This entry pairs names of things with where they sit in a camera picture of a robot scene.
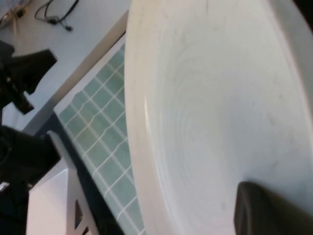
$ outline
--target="white bowl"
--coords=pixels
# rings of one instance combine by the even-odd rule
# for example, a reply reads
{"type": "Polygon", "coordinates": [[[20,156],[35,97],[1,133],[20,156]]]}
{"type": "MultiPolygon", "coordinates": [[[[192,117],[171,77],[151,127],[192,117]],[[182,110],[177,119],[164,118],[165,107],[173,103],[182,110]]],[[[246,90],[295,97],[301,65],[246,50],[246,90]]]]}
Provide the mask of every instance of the white bowl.
{"type": "Polygon", "coordinates": [[[313,36],[291,0],[133,0],[125,57],[148,235],[232,235],[249,180],[313,215],[313,36]]]}

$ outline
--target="black cable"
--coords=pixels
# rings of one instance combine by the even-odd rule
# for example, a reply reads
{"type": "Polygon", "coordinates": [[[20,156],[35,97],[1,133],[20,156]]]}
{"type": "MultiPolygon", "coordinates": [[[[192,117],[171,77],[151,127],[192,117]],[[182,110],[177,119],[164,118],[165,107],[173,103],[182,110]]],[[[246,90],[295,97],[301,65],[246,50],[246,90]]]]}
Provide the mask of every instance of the black cable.
{"type": "Polygon", "coordinates": [[[47,16],[47,12],[48,12],[48,8],[51,5],[51,3],[54,0],[49,0],[48,2],[46,2],[44,5],[42,5],[41,7],[38,8],[38,10],[35,13],[35,19],[42,21],[42,22],[46,22],[48,24],[52,24],[52,25],[57,25],[60,24],[64,29],[66,29],[67,31],[72,31],[73,27],[68,26],[66,24],[63,24],[63,21],[65,21],[65,19],[70,15],[70,13],[72,13],[72,11],[74,10],[74,8],[76,7],[76,5],[78,4],[79,0],[75,0],[75,2],[73,3],[73,5],[70,7],[70,9],[65,13],[64,16],[62,17],[58,17],[58,16],[47,16]],[[39,18],[37,17],[38,13],[45,8],[45,12],[44,12],[44,17],[43,18],[39,18]]]}

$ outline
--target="white surface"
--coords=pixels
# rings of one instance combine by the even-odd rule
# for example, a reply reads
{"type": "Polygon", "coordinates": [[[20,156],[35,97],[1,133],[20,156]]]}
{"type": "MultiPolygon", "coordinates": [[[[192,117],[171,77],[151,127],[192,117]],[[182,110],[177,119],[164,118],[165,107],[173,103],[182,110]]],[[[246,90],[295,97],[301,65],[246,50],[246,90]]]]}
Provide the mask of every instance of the white surface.
{"type": "Polygon", "coordinates": [[[242,180],[313,215],[313,37],[291,0],[134,0],[125,58],[149,235],[233,235],[242,180]]]}
{"type": "MultiPolygon", "coordinates": [[[[74,30],[69,33],[60,25],[52,26],[34,19],[35,11],[45,0],[34,0],[27,13],[18,20],[17,35],[13,26],[0,30],[0,40],[11,43],[15,55],[51,49],[58,62],[44,76],[34,94],[28,99],[35,109],[23,116],[11,104],[4,110],[3,123],[22,130],[40,109],[64,88],[66,80],[80,66],[96,45],[105,37],[114,24],[128,11],[130,0],[81,0],[68,16],[67,24],[74,30]]],[[[65,14],[74,0],[56,0],[49,7],[49,14],[65,14]]]]}
{"type": "Polygon", "coordinates": [[[86,227],[90,235],[99,235],[77,170],[60,138],[49,132],[60,161],[29,192],[27,235],[81,235],[86,227]],[[75,229],[75,201],[83,219],[75,229]]]}

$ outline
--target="grid line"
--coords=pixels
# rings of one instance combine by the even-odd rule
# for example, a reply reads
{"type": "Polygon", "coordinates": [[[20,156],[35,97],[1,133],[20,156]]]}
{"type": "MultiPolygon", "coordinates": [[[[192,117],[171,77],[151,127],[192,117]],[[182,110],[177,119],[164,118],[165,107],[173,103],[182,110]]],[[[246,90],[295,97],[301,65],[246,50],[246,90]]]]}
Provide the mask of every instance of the grid line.
{"type": "Polygon", "coordinates": [[[118,178],[117,178],[117,180],[115,180],[115,182],[107,189],[107,191],[104,193],[104,196],[107,194],[107,192],[109,191],[109,190],[111,190],[111,188],[113,188],[114,187],[114,185],[116,185],[116,183],[126,174],[126,172],[130,169],[132,167],[132,165],[130,165],[127,169],[126,169],[126,171],[124,171],[123,172],[123,174],[121,174],[118,178]]]}
{"type": "MultiPolygon", "coordinates": [[[[87,121],[84,119],[84,117],[79,113],[78,114],[81,118],[81,120],[84,122],[85,125],[87,125],[87,121]]],[[[92,128],[89,128],[90,131],[93,133],[93,135],[96,137],[97,141],[100,142],[100,144],[105,148],[105,150],[107,151],[107,153],[111,154],[112,152],[110,151],[109,147],[106,145],[106,143],[104,143],[104,141],[102,139],[99,138],[98,134],[95,133],[95,131],[92,129],[92,128]]],[[[112,154],[112,159],[115,161],[115,163],[120,167],[120,169],[124,172],[125,171],[125,168],[123,167],[123,165],[118,161],[118,159],[116,158],[116,156],[114,154],[112,154]]],[[[134,181],[133,179],[131,178],[131,176],[126,172],[126,177],[131,181],[131,183],[134,185],[134,181]]]]}
{"type": "MultiPolygon", "coordinates": [[[[114,72],[109,76],[109,78],[108,78],[105,82],[101,82],[101,81],[97,78],[96,80],[97,80],[97,82],[100,82],[100,85],[101,85],[101,86],[95,91],[95,93],[94,93],[92,96],[89,96],[86,92],[83,92],[84,95],[86,96],[87,100],[86,100],[86,102],[84,102],[84,103],[82,104],[82,106],[80,107],[80,109],[78,110],[78,112],[82,111],[84,105],[85,105],[86,103],[88,103],[89,101],[92,100],[92,98],[98,93],[98,91],[101,90],[101,88],[103,88],[103,87],[105,86],[105,84],[112,78],[112,76],[113,76],[116,72],[117,72],[117,70],[114,71],[114,72]]],[[[70,120],[68,120],[68,121],[66,122],[66,125],[68,125],[68,123],[69,123],[70,121],[72,121],[76,116],[77,116],[77,113],[75,113],[75,115],[74,115],[73,117],[71,117],[70,120]]]]}
{"type": "Polygon", "coordinates": [[[64,121],[61,117],[59,117],[59,120],[67,130],[67,134],[72,137],[71,140],[77,148],[82,161],[88,167],[89,174],[91,174],[94,182],[101,190],[101,195],[105,201],[110,204],[110,209],[112,209],[115,219],[122,228],[125,229],[125,235],[144,235],[146,234],[145,228],[143,227],[143,229],[139,231],[142,225],[141,223],[137,225],[137,220],[142,220],[142,217],[137,218],[137,213],[141,214],[140,208],[135,211],[129,210],[132,204],[135,203],[137,194],[134,187],[132,164],[129,161],[129,152],[126,151],[127,149],[122,145],[123,143],[127,143],[128,145],[124,118],[126,113],[124,103],[125,85],[123,84],[124,73],[122,70],[124,67],[124,51],[120,49],[115,54],[118,54],[118,56],[114,56],[114,59],[110,59],[102,66],[102,69],[99,70],[104,70],[104,77],[102,77],[100,73],[94,76],[91,80],[93,86],[90,92],[88,92],[86,87],[80,88],[78,92],[82,94],[81,99],[75,95],[75,100],[73,98],[67,106],[71,109],[71,113],[67,114],[67,118],[65,117],[66,119],[64,118],[64,121]],[[96,103],[98,99],[96,100],[95,98],[102,100],[102,97],[95,97],[95,95],[99,94],[101,89],[103,89],[103,92],[107,93],[107,95],[101,102],[101,105],[98,105],[96,103]],[[76,104],[76,99],[78,99],[79,106],[74,105],[76,104]],[[107,167],[110,167],[111,164],[113,164],[112,167],[117,167],[117,172],[112,172],[112,174],[114,173],[113,175],[104,171],[107,167]]]}
{"type": "Polygon", "coordinates": [[[122,143],[124,143],[126,140],[127,140],[127,138],[124,139],[121,143],[119,143],[119,144],[117,145],[117,147],[115,148],[115,150],[108,156],[108,158],[106,158],[106,159],[95,169],[94,173],[95,173],[96,171],[98,171],[99,168],[102,167],[102,166],[113,156],[113,154],[117,151],[117,149],[119,148],[119,146],[120,146],[122,143]]]}
{"type": "MultiPolygon", "coordinates": [[[[110,69],[111,70],[115,70],[115,68],[113,68],[113,66],[110,64],[110,63],[107,63],[107,65],[110,67],[110,69]]],[[[123,75],[121,75],[120,73],[119,73],[119,71],[117,71],[119,68],[117,68],[116,69],[116,73],[117,73],[117,75],[119,75],[119,77],[121,78],[121,79],[123,79],[124,78],[124,76],[123,75]]]]}
{"type": "Polygon", "coordinates": [[[130,205],[131,203],[134,202],[134,200],[136,200],[136,198],[137,198],[137,196],[135,196],[135,197],[122,209],[122,211],[117,215],[117,219],[119,219],[119,217],[121,216],[121,214],[127,209],[127,207],[129,207],[129,205],[130,205]]]}
{"type": "MultiPolygon", "coordinates": [[[[104,111],[104,109],[108,106],[108,104],[114,99],[114,96],[111,97],[111,99],[108,101],[108,103],[107,103],[102,109],[98,110],[98,112],[97,112],[95,115],[92,116],[92,119],[90,120],[90,122],[88,123],[88,125],[86,125],[86,126],[77,134],[77,136],[75,137],[75,140],[77,139],[77,137],[78,137],[83,131],[85,131],[85,130],[87,129],[87,127],[90,127],[90,124],[92,123],[92,121],[94,120],[94,118],[95,118],[98,114],[100,114],[100,113],[102,113],[102,112],[104,111]]],[[[109,129],[111,126],[112,126],[112,125],[110,125],[109,127],[107,127],[107,128],[104,130],[104,133],[105,133],[106,130],[109,129]]]]}
{"type": "MultiPolygon", "coordinates": [[[[100,81],[100,79],[99,79],[97,76],[95,76],[94,78],[95,78],[95,80],[96,80],[99,84],[101,84],[101,81],[100,81]]],[[[103,89],[106,90],[107,93],[109,93],[110,95],[113,96],[113,93],[111,92],[111,90],[110,90],[107,86],[104,86],[103,89]]],[[[121,100],[119,100],[119,98],[117,98],[116,96],[115,96],[114,98],[115,98],[115,100],[116,100],[123,108],[125,108],[125,105],[123,104],[123,102],[122,102],[121,100]]]]}
{"type": "MultiPolygon", "coordinates": [[[[93,105],[94,105],[97,109],[100,109],[99,105],[97,105],[96,102],[94,102],[93,100],[91,100],[91,102],[93,103],[93,105]]],[[[113,121],[111,120],[111,118],[109,118],[109,117],[106,115],[105,112],[101,112],[101,114],[104,116],[104,118],[108,121],[109,124],[112,124],[113,121]]],[[[120,135],[120,137],[121,137],[122,139],[125,139],[125,138],[126,138],[126,136],[124,135],[124,133],[123,133],[116,125],[113,125],[112,127],[117,131],[117,133],[120,135]]]]}
{"type": "Polygon", "coordinates": [[[142,235],[144,232],[146,231],[146,229],[141,230],[138,235],[142,235]]]}
{"type": "MultiPolygon", "coordinates": [[[[68,130],[68,128],[66,127],[66,125],[64,124],[63,121],[61,121],[61,123],[63,124],[63,126],[68,130]]],[[[81,147],[81,145],[77,142],[76,142],[76,145],[79,146],[79,148],[84,152],[85,154],[85,151],[83,150],[83,148],[81,147]]],[[[91,164],[91,166],[95,169],[96,167],[94,166],[93,162],[91,161],[90,157],[86,154],[86,159],[89,161],[89,164],[91,164]]],[[[103,182],[103,184],[108,188],[109,185],[108,183],[106,182],[106,180],[102,177],[102,175],[97,172],[100,180],[103,182]]],[[[124,210],[122,204],[119,202],[118,198],[116,197],[116,195],[112,192],[112,190],[109,190],[109,193],[110,195],[112,196],[113,200],[116,202],[117,206],[122,210],[124,211],[124,215],[126,217],[126,219],[128,220],[128,222],[130,223],[130,225],[132,226],[132,228],[137,232],[137,233],[140,233],[136,224],[133,222],[132,218],[129,216],[129,214],[127,213],[127,211],[124,210]]]]}

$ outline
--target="black object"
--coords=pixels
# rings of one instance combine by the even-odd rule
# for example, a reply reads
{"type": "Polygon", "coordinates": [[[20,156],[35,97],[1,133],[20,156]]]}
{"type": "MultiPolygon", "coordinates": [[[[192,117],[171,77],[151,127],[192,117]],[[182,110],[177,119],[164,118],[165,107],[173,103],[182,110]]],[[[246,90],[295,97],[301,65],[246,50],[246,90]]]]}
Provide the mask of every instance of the black object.
{"type": "Polygon", "coordinates": [[[1,126],[0,181],[35,184],[58,160],[48,136],[41,139],[1,126]]]}
{"type": "Polygon", "coordinates": [[[24,92],[33,94],[42,77],[55,63],[50,50],[0,59],[0,109],[13,102],[23,114],[33,110],[24,92]]]}
{"type": "Polygon", "coordinates": [[[7,59],[12,56],[14,47],[10,44],[0,41],[0,59],[7,59]]]}
{"type": "Polygon", "coordinates": [[[42,5],[41,7],[38,8],[38,10],[35,13],[35,19],[42,21],[42,22],[46,22],[48,24],[52,24],[52,25],[57,25],[60,24],[64,29],[66,29],[67,31],[72,31],[73,27],[72,26],[68,26],[68,25],[64,25],[63,22],[65,21],[65,19],[70,15],[70,13],[74,10],[74,8],[76,7],[76,5],[78,4],[79,0],[75,0],[75,2],[73,3],[73,5],[70,7],[70,9],[65,13],[64,16],[62,17],[58,17],[58,16],[47,16],[47,11],[48,8],[50,6],[50,4],[53,2],[54,0],[49,0],[47,3],[45,3],[44,5],[42,5]],[[41,11],[42,9],[45,8],[45,13],[44,13],[44,17],[43,18],[39,18],[37,17],[39,11],[41,11]]]}
{"type": "Polygon", "coordinates": [[[255,183],[238,185],[237,235],[312,235],[313,220],[285,199],[255,183]]]}

